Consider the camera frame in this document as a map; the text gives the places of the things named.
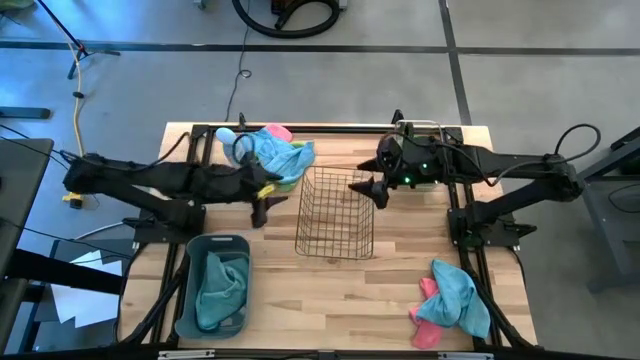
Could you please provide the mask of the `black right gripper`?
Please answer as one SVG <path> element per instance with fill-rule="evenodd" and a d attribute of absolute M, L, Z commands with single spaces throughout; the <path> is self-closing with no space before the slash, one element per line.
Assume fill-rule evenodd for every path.
<path fill-rule="evenodd" d="M 371 199 L 377 209 L 385 209 L 389 200 L 388 188 L 442 183 L 443 164 L 440 142 L 433 136 L 410 137 L 399 133 L 384 135 L 378 144 L 377 159 L 366 160 L 358 170 L 383 173 L 384 181 L 349 184 L 350 190 Z"/>

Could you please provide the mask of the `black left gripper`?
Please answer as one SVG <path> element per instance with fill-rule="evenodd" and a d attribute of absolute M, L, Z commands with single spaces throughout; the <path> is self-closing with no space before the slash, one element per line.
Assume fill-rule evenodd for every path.
<path fill-rule="evenodd" d="M 234 200 L 252 202 L 251 222 L 253 228 L 264 226 L 268 220 L 267 211 L 288 199 L 287 196 L 270 196 L 266 199 L 260 199 L 259 193 L 262 189 L 271 183 L 280 181 L 282 177 L 264 169 L 257 163 L 249 163 L 237 168 L 234 176 L 238 185 Z"/>

